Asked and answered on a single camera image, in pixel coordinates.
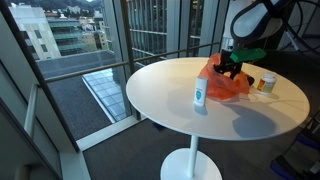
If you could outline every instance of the round white table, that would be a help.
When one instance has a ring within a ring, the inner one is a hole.
[[[195,81],[208,58],[169,59],[135,72],[126,91],[132,105],[150,120],[191,135],[190,148],[173,151],[161,167],[161,179],[222,179],[214,162],[197,151],[198,139],[246,141],[270,138],[299,126],[309,114],[309,101],[291,81],[277,75],[269,95],[256,90],[266,69],[246,64],[255,78],[249,94],[229,100],[206,98],[193,103]]]

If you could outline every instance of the gray carpet floor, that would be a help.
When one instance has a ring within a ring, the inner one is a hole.
[[[319,62],[318,57],[310,57]],[[294,53],[268,53],[256,65],[297,84],[310,101],[310,115],[317,111],[320,68]],[[216,163],[223,179],[277,180],[281,178],[269,168],[270,162],[284,152],[299,131],[297,128],[278,137],[247,142],[200,139],[199,150]],[[158,180],[165,157],[189,145],[190,136],[170,129],[158,131],[145,120],[83,153],[93,180]]]

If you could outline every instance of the black cable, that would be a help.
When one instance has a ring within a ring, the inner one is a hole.
[[[299,34],[300,30],[301,30],[301,27],[302,27],[302,23],[303,23],[303,11],[302,11],[302,7],[301,7],[301,4],[299,1],[294,1],[295,3],[298,4],[298,8],[299,8],[299,12],[300,12],[300,22],[299,22],[299,27],[298,27],[298,30],[297,30],[297,34]],[[288,48],[289,46],[291,45],[291,42],[289,42],[287,45],[283,46],[282,48],[280,48],[278,51],[283,51],[285,50],[286,48]]]
[[[317,8],[320,7],[319,4],[314,3],[312,1],[308,1],[308,0],[299,0],[300,2],[306,2],[306,3],[311,3],[313,5],[315,5]],[[290,33],[292,33],[292,35],[294,36],[295,39],[297,39],[305,48],[307,48],[309,51],[311,51],[312,53],[320,56],[320,53],[318,51],[316,51],[314,48],[312,48],[311,46],[309,46],[304,40],[302,40],[302,38],[299,37],[299,35],[292,29],[292,27],[288,24],[288,22],[282,17],[282,21],[283,21],[283,25],[285,28],[287,28],[289,30]]]
[[[309,58],[307,55],[305,55],[302,51],[297,51],[301,56],[303,56],[306,60],[308,60],[309,63],[311,63],[314,67],[320,69],[320,63],[315,62],[313,59]]]
[[[317,47],[315,47],[315,48],[312,48],[312,49],[314,49],[314,50],[316,50],[316,49],[319,49],[320,48],[320,45],[319,46],[317,46]]]

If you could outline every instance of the white bottle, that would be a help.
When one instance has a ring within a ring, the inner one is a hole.
[[[206,101],[208,79],[198,76],[196,79],[196,88],[194,92],[194,104],[204,106]]]
[[[261,94],[271,93],[277,79],[273,73],[265,73],[264,76],[260,79],[259,85],[257,87],[258,92]]]

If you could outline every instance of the table top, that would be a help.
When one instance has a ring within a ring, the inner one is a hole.
[[[271,94],[256,87],[265,72],[244,63],[242,70],[255,78],[249,94],[229,100],[206,98],[205,107],[193,103],[196,77],[209,58],[178,58],[145,66],[129,79],[126,91],[132,105],[150,120],[172,130],[217,140],[257,140],[288,132],[308,116],[305,94],[277,75]]]

